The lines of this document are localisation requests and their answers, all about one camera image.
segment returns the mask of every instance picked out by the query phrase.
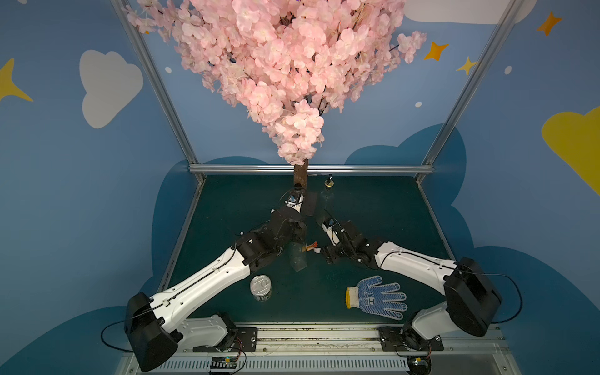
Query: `tree trunk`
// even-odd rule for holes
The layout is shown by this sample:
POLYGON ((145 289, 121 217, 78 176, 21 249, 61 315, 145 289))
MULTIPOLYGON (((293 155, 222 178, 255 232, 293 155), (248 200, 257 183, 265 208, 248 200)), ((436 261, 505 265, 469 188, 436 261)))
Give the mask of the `tree trunk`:
POLYGON ((300 184, 303 188, 308 186, 308 159, 304 160, 303 166, 294 166, 294 185, 300 184))

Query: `can lid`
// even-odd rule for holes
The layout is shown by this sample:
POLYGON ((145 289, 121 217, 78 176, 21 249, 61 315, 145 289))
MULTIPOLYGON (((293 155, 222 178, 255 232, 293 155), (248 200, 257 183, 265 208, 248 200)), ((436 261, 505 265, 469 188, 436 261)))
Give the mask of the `can lid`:
POLYGON ((250 282, 250 291, 255 296, 265 296, 271 291, 271 279, 267 275, 256 276, 250 282))

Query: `pink flower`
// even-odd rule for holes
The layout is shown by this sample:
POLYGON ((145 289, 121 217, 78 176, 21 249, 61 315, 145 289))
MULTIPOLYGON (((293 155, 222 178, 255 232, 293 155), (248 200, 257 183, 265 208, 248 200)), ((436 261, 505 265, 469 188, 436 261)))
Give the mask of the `pink flower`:
POLYGON ((358 9, 361 7, 361 0, 346 0, 351 9, 358 9))
POLYGON ((254 26, 254 39, 259 43, 265 43, 277 39, 275 29, 270 23, 264 21, 257 22, 254 26))
POLYGON ((423 46, 427 35, 415 31, 390 51, 405 1, 184 0, 176 8, 138 0, 148 18, 125 11, 140 32, 173 38, 185 69, 230 105, 242 103, 279 156, 302 165, 325 140, 321 113, 342 112, 423 46))
POLYGON ((236 25, 240 31, 250 31, 252 25, 259 21, 260 12, 253 7, 251 1, 233 0, 233 10, 236 15, 236 25))

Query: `mounting plate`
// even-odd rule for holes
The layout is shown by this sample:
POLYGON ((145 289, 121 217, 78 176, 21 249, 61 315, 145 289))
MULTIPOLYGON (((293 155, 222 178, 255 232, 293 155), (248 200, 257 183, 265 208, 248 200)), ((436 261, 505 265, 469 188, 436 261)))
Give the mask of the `mounting plate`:
MULTIPOLYGON (((242 341, 242 350, 246 353, 251 353, 256 351, 256 334, 258 333, 258 328, 256 327, 241 327, 239 328, 238 334, 236 338, 242 341)), ((215 347, 206 347, 206 346, 196 346, 193 349, 194 353, 229 353, 229 352, 237 352, 238 345, 237 340, 236 343, 233 344, 233 348, 231 349, 221 349, 215 347)))
MULTIPOLYGON (((379 327, 379 341, 381 349, 384 352, 410 352, 411 350, 404 346, 404 340, 400 334, 400 327, 379 327)), ((442 339, 439 336, 429 340, 432 352, 441 352, 444 350, 442 339)))

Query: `ventilation grille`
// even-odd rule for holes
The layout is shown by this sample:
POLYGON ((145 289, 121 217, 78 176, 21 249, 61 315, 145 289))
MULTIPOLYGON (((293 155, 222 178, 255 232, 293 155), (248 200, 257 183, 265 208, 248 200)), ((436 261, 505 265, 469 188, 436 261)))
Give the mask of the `ventilation grille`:
MULTIPOLYGON (((151 373, 160 374, 206 374, 210 369, 210 361, 207 359, 184 359, 171 358, 151 373)), ((240 373, 262 374, 269 372, 359 372, 368 373, 408 371, 406 359, 398 356, 374 358, 373 356, 279 356, 274 358, 251 358, 240 373)), ((211 370, 212 373, 227 372, 232 370, 211 370)))

